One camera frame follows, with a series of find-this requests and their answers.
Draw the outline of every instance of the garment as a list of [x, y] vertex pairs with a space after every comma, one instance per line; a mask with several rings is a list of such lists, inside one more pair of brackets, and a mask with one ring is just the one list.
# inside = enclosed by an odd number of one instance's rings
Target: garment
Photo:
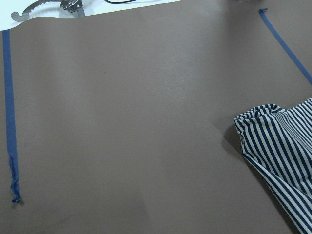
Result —
[[258, 106], [234, 121], [243, 156], [299, 231], [312, 234], [312, 98], [287, 110]]

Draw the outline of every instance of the wire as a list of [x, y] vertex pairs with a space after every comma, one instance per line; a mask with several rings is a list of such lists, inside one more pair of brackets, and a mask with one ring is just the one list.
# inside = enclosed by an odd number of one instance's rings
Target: wire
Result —
[[109, 1], [109, 0], [104, 0], [104, 1], [107, 3], [110, 3], [110, 4], [123, 4], [123, 3], [129, 3], [129, 2], [133, 2], [133, 1], [137, 1], [137, 0], [128, 0], [128, 1], [119, 1], [119, 2]]

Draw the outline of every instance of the gray table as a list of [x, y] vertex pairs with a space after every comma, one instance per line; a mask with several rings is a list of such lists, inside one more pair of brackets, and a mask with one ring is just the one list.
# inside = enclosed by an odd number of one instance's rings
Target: gray table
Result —
[[233, 122], [311, 97], [262, 7], [312, 71], [308, 0], [185, 0], [14, 28], [24, 203], [10, 203], [2, 88], [1, 232], [296, 233], [242, 159]]

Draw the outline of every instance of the white paper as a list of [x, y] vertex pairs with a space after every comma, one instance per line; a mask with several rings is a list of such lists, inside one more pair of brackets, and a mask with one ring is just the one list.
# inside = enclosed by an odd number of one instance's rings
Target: white paper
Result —
[[[15, 22], [11, 14], [22, 12], [37, 0], [0, 0], [1, 14], [0, 14], [0, 31], [11, 29], [23, 22]], [[124, 4], [109, 4], [104, 0], [82, 0], [84, 13], [87, 16], [103, 14], [113, 11], [127, 10], [137, 7], [151, 6], [156, 4], [170, 3], [180, 0], [137, 0]], [[55, 18], [75, 18], [77, 13], [69, 13], [60, 8], [60, 2], [48, 2], [36, 7], [30, 14], [29, 19], [35, 17], [55, 17]]]

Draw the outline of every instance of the blue painter's tape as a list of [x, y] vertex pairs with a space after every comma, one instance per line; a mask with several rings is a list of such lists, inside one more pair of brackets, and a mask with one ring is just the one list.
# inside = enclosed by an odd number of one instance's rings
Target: blue painter's tape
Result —
[[273, 25], [270, 23], [267, 16], [265, 15], [266, 11], [267, 11], [267, 8], [259, 10], [259, 14], [260, 14], [263, 22], [268, 27], [268, 29], [271, 31], [271, 33], [276, 38], [276, 40], [283, 47], [283, 49], [286, 51], [286, 53], [289, 55], [289, 57], [293, 60], [293, 62], [296, 64], [296, 66], [299, 68], [299, 70], [302, 72], [302, 74], [307, 78], [307, 80], [310, 82], [310, 84], [312, 84], [312, 77], [311, 77], [310, 73], [306, 70], [306, 68], [303, 66], [303, 64], [299, 61], [299, 59], [296, 57], [296, 55], [293, 53], [293, 51], [289, 48], [289, 46], [286, 44], [286, 42], [281, 38], [281, 36], [278, 34], [278, 32], [273, 27]]
[[6, 111], [6, 142], [9, 154], [9, 165], [12, 176], [11, 191], [13, 203], [18, 203], [20, 197], [18, 152], [15, 130], [14, 93], [12, 81], [10, 31], [2, 32], [3, 41], [3, 64], [4, 64], [4, 87], [5, 87], [5, 111]]

